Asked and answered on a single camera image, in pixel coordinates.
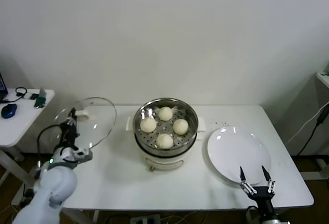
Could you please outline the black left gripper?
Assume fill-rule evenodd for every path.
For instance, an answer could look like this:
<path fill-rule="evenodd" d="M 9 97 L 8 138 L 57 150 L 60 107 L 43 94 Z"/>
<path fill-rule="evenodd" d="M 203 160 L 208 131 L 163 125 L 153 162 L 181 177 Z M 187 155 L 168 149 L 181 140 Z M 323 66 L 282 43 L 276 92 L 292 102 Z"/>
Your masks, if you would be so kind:
<path fill-rule="evenodd" d="M 60 124 L 60 146 L 75 147 L 75 139 L 78 137 L 77 133 L 77 115 L 76 109 L 73 107 L 70 110 L 70 117 L 67 117 L 65 122 Z"/>

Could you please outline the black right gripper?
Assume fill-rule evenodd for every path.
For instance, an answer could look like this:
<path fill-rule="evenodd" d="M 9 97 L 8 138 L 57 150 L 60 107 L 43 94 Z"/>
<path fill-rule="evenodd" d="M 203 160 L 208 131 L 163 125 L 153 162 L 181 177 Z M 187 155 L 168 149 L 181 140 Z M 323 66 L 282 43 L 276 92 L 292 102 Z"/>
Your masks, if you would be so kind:
<path fill-rule="evenodd" d="M 247 181 L 242 167 L 240 166 L 240 187 L 247 194 L 250 199 L 255 201 L 261 216 L 269 216 L 274 214 L 272 205 L 272 198 L 275 193 L 275 181 L 272 180 L 270 173 L 262 166 L 262 171 L 267 182 L 267 186 L 252 187 Z"/>

